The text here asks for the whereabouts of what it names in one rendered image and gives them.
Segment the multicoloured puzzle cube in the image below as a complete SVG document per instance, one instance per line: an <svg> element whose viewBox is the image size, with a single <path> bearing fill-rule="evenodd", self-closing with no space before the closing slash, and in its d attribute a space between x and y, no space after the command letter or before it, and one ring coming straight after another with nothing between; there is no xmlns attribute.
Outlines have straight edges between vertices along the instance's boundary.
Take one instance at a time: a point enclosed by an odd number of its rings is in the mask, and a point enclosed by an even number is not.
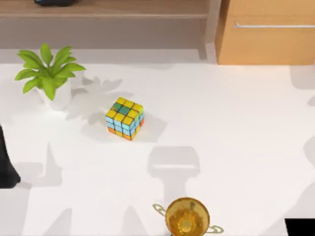
<svg viewBox="0 0 315 236"><path fill-rule="evenodd" d="M144 108L141 104L119 97L105 118L110 133L132 141L144 123Z"/></svg>

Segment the gold trophy cup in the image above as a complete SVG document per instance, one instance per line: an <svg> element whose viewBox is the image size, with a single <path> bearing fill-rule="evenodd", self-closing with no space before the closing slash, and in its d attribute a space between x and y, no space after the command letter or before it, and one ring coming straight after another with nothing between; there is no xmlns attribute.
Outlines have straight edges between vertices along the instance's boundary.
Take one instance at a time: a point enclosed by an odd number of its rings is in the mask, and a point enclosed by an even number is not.
<svg viewBox="0 0 315 236"><path fill-rule="evenodd" d="M205 234L222 234L224 229L210 225L210 214L203 203L191 197L175 199L164 208L153 204L156 212L165 219L171 236L204 236Z"/></svg>

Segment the open wooden shelf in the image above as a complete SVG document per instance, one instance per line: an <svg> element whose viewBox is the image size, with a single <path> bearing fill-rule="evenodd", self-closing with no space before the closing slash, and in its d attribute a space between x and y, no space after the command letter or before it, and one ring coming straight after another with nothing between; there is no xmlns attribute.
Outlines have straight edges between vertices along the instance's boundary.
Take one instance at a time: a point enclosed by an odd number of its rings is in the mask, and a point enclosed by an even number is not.
<svg viewBox="0 0 315 236"><path fill-rule="evenodd" d="M90 63L216 60L216 0L72 1L59 7L0 0L0 63L18 63L19 49L44 42L71 45Z"/></svg>

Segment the green plant in white pot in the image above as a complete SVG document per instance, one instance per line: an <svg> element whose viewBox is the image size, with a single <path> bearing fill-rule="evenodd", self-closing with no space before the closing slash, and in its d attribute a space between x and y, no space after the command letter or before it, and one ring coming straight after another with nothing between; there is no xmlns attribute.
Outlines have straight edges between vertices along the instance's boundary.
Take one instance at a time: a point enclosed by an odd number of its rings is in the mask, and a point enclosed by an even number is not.
<svg viewBox="0 0 315 236"><path fill-rule="evenodd" d="M65 46L54 55L46 43L41 45L39 55L31 50L19 50L17 55L24 64L15 81L27 79L23 94L35 89L50 109L65 110L72 101L70 80L76 77L75 72L86 70L76 62L71 50L71 46Z"/></svg>

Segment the wooden cupboard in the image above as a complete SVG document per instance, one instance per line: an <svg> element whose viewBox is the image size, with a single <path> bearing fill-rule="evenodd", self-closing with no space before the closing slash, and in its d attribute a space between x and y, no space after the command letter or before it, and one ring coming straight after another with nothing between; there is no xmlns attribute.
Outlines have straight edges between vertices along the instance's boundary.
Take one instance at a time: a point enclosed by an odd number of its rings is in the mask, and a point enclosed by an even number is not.
<svg viewBox="0 0 315 236"><path fill-rule="evenodd" d="M311 65L315 29L240 29L315 25L315 0L221 0L215 49L221 65Z"/></svg>

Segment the black object on shelf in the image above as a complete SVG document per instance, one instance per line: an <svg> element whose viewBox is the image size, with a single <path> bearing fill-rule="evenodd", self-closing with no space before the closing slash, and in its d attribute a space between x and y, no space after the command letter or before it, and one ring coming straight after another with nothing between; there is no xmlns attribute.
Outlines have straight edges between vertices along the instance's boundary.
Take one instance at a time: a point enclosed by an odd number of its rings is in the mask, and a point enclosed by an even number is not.
<svg viewBox="0 0 315 236"><path fill-rule="evenodd" d="M70 6L75 3L75 0L34 0L34 3L40 6Z"/></svg>

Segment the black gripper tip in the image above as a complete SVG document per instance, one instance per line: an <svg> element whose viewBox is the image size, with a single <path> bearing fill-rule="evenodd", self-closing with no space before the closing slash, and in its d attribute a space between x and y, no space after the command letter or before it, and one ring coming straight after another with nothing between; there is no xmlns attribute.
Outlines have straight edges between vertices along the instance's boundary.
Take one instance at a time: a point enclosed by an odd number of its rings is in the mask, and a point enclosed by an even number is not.
<svg viewBox="0 0 315 236"><path fill-rule="evenodd" d="M20 182L21 177L10 161L3 129L0 125L0 189L14 188Z"/></svg>

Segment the black block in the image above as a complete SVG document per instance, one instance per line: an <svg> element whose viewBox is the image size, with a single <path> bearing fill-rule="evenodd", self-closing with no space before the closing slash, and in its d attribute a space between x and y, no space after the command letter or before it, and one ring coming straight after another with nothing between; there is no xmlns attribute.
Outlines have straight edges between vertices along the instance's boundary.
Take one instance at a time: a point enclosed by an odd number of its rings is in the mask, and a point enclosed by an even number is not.
<svg viewBox="0 0 315 236"><path fill-rule="evenodd" d="M286 218L288 236L315 236L315 218Z"/></svg>

